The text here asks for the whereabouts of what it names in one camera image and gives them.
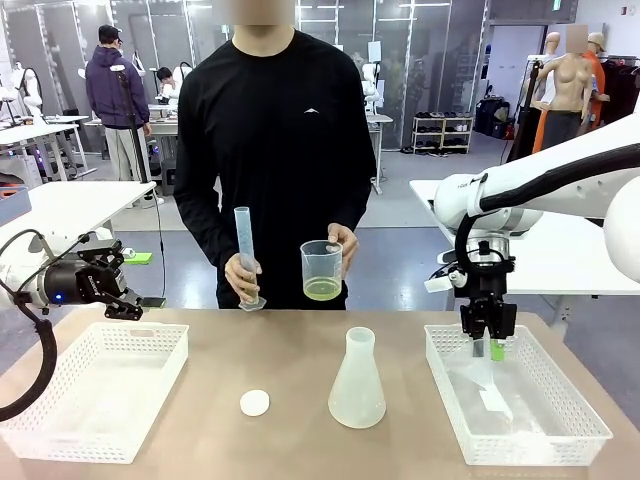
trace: man's left hand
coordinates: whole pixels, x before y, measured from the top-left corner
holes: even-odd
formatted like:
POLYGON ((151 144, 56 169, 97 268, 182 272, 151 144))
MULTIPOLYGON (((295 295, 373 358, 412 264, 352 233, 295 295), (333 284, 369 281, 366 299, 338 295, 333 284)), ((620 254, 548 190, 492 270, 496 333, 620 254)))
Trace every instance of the man's left hand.
POLYGON ((344 278, 351 268, 351 262, 358 248, 360 248, 358 237, 351 229, 338 223, 332 223, 329 225, 329 241, 342 245, 342 276, 344 278))

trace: white plastic flask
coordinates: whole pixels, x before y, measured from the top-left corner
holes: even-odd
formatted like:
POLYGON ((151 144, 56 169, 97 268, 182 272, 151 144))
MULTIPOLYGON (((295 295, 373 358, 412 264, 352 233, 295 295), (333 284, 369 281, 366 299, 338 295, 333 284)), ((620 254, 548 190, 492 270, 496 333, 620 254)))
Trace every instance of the white plastic flask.
POLYGON ((350 428, 373 427, 387 411, 373 355, 375 342, 376 336, 368 328, 347 332, 347 351, 329 395, 329 411, 350 428))

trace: beige pants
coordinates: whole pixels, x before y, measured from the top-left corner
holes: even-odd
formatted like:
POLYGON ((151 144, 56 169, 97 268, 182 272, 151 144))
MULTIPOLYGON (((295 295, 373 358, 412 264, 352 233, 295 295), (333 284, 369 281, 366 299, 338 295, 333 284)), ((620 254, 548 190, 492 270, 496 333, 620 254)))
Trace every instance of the beige pants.
MULTIPOLYGON (((130 130, 115 130, 113 128, 104 129, 107 137, 107 145, 109 147, 109 157, 111 157, 111 165, 113 173, 118 181, 142 181, 140 176, 140 168, 136 158, 135 147, 133 146, 133 136, 130 130)), ((149 155, 147 152, 147 141, 144 138, 142 127, 138 129, 138 138, 140 139, 140 147, 142 148, 142 158, 144 160, 145 170, 147 172, 147 181, 151 181, 151 172, 149 170, 149 155)))

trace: person in purple jacket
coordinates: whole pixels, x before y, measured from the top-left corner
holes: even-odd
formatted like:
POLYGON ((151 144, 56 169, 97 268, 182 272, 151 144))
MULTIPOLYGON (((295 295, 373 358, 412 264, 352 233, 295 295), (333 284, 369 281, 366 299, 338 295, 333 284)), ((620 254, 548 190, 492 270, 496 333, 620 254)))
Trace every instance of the person in purple jacket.
POLYGON ((119 50, 122 45, 120 31, 116 27, 101 26, 98 29, 98 37, 100 45, 94 50, 93 58, 86 67, 87 96, 91 109, 102 120, 116 178, 123 181, 132 180, 131 174, 133 173, 133 179, 141 180, 133 145, 133 135, 129 130, 126 104, 116 73, 111 71, 112 66, 123 65, 131 90, 147 179, 150 179, 145 136, 151 135, 151 126, 149 125, 149 106, 142 78, 133 64, 122 56, 119 50))

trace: white plastic basket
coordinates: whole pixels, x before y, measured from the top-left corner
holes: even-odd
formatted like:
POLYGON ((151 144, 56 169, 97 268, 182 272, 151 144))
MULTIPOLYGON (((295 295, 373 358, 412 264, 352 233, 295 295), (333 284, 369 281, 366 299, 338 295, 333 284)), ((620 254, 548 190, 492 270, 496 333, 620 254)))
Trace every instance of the white plastic basket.
POLYGON ((31 407, 0 424, 19 458, 131 463, 188 354, 184 325, 95 323, 31 407))
POLYGON ((425 326, 427 360, 468 465, 589 466, 613 438, 598 414, 523 326, 505 345, 495 384, 513 416, 491 411, 481 387, 448 371, 467 344, 457 325, 425 326))

